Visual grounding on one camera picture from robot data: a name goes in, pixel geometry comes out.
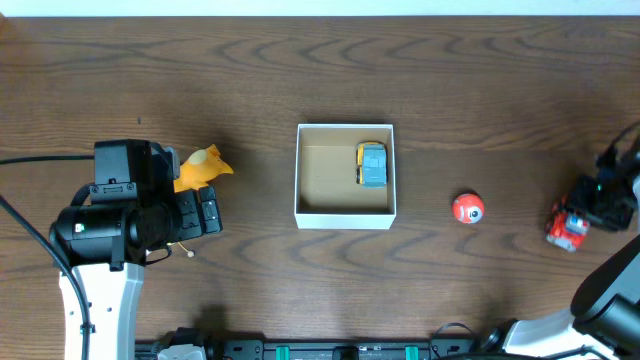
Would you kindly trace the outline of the yellow grey toy truck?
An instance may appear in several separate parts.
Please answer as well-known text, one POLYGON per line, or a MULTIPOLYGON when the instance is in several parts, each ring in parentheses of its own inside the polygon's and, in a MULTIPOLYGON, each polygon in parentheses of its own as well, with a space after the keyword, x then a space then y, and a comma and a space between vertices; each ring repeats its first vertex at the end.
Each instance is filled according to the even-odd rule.
POLYGON ((387 185, 387 151, 383 143, 366 141, 357 145, 356 182, 371 189, 387 185))

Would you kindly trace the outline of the red toy fire truck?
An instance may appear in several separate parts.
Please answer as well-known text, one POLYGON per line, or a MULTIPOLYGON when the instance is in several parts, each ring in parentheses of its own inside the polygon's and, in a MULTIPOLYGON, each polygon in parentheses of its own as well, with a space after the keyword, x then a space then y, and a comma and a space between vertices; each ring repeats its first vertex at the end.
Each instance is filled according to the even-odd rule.
POLYGON ((580 213, 570 210, 567 197, 554 203, 551 218, 545 226, 546 240, 567 252, 574 253, 584 242, 590 222, 580 213))

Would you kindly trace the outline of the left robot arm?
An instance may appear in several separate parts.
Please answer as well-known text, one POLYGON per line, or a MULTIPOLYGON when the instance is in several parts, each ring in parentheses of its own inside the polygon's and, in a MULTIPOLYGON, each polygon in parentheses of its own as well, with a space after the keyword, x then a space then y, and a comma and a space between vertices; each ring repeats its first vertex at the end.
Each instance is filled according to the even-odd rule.
POLYGON ((147 256, 222 229, 213 187, 87 204, 83 186, 51 225, 49 239, 70 272, 59 277, 67 359, 131 359, 147 256))

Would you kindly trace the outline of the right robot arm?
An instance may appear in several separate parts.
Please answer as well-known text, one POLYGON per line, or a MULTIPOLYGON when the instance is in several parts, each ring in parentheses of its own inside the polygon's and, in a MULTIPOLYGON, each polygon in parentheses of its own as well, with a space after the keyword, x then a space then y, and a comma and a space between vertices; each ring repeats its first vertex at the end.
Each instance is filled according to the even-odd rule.
MULTIPOLYGON (((592 227, 626 230, 639 213, 639 149, 602 154, 596 177, 582 176, 554 204, 546 239, 575 251, 592 227)), ((513 358, 600 359, 639 357, 639 239, 633 238, 579 286, 567 309, 496 328, 481 346, 513 358)))

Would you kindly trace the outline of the red ball toy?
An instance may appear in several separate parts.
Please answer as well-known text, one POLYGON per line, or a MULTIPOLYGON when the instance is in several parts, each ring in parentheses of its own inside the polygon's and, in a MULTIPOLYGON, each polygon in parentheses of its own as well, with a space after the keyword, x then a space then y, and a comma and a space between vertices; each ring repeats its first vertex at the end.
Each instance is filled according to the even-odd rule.
POLYGON ((452 203, 452 213, 456 220, 464 224, 479 222, 485 212, 483 200, 476 194, 465 193, 456 197, 452 203))

